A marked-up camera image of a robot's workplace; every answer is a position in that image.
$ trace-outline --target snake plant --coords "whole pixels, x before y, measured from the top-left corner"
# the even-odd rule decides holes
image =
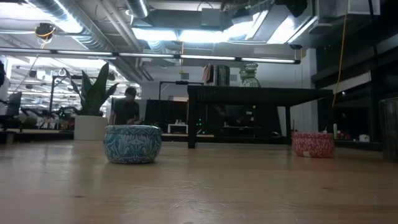
[[[108,90],[106,89],[106,81],[109,76],[109,63],[106,63],[99,71],[98,77],[94,84],[92,84],[89,76],[82,71],[81,90],[78,85],[72,80],[72,76],[65,70],[67,77],[70,79],[70,83],[73,87],[73,91],[79,94],[81,109],[75,110],[77,115],[85,116],[99,116],[101,106],[105,101],[114,94],[118,83],[113,85]]]

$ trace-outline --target air duct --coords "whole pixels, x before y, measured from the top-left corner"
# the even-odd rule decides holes
[[[172,54],[173,52],[171,50],[167,50],[166,46],[164,45],[164,42],[161,40],[158,41],[147,41],[149,48],[151,51],[155,54]],[[179,63],[179,59],[171,59],[171,58],[164,58],[162,59],[163,61],[166,61],[165,63],[162,63],[158,61],[157,63],[161,64],[162,66],[176,66],[176,63]]]
[[[73,37],[88,50],[115,52],[114,45],[105,37],[95,23],[73,0],[25,0],[28,4],[50,16],[50,20],[63,31],[79,33]],[[119,68],[127,80],[140,83],[142,76],[123,58],[109,61]]]
[[[148,41],[149,48],[153,53],[166,54],[166,46],[163,41]]]
[[[126,0],[126,3],[134,18],[143,19],[149,15],[147,0]]]

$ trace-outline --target white planter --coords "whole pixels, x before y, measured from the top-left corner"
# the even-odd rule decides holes
[[[76,116],[75,140],[102,141],[108,119],[100,116]]]

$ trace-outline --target table leg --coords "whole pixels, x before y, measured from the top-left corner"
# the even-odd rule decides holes
[[[188,106],[188,148],[194,149],[197,143],[196,122],[198,118],[198,105],[195,97],[189,96]]]
[[[285,107],[285,113],[286,113],[286,143],[288,145],[292,145],[292,128],[290,124],[290,107],[286,106]]]
[[[335,112],[332,107],[333,97],[334,97],[334,95],[330,95],[330,96],[326,97],[326,102],[327,102],[326,105],[328,105],[328,108],[326,110],[327,115],[325,116],[325,118],[327,119],[327,121],[326,121],[327,131],[328,131],[328,133],[332,133],[332,134],[333,134],[333,124],[335,123]]]

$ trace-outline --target black shirt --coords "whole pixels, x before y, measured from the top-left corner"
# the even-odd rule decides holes
[[[132,118],[139,119],[139,105],[137,102],[127,102],[125,99],[114,102],[113,111],[116,114],[115,125],[127,124]]]

